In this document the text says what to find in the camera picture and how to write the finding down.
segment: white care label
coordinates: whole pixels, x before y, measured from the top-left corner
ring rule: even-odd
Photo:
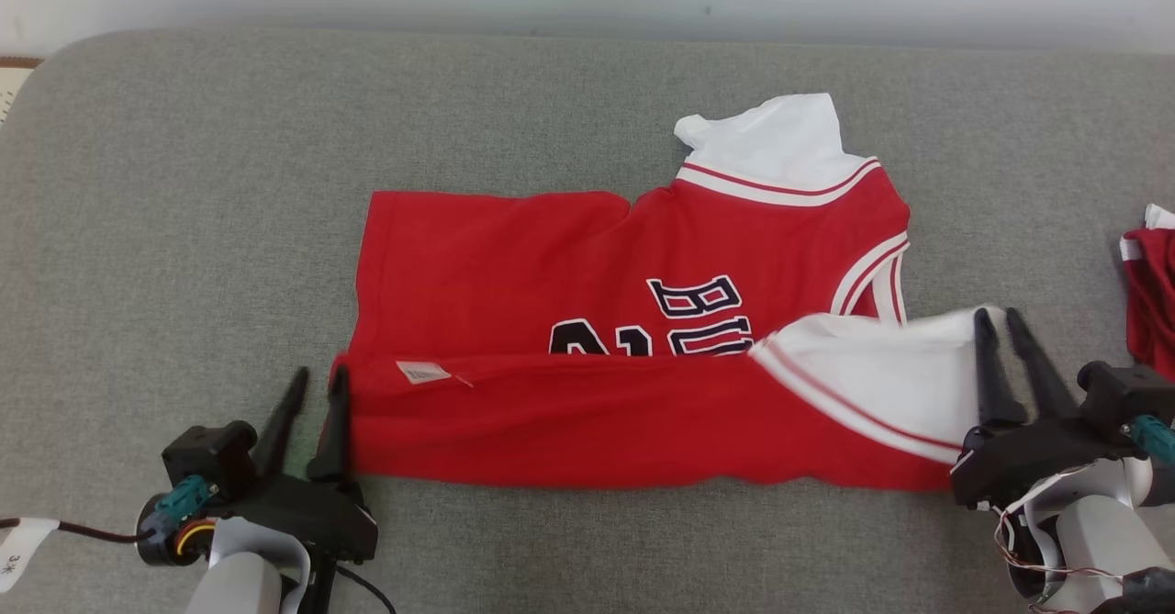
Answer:
[[[441,364],[432,364],[431,362],[397,362],[396,366],[400,371],[408,377],[408,382],[412,385],[423,385],[424,383],[432,383],[432,380],[444,380],[449,376],[449,371],[441,367]]]
[[[8,538],[0,545],[0,593],[6,593],[16,583],[41,541],[59,525],[58,520],[21,518],[20,525],[8,532]]]

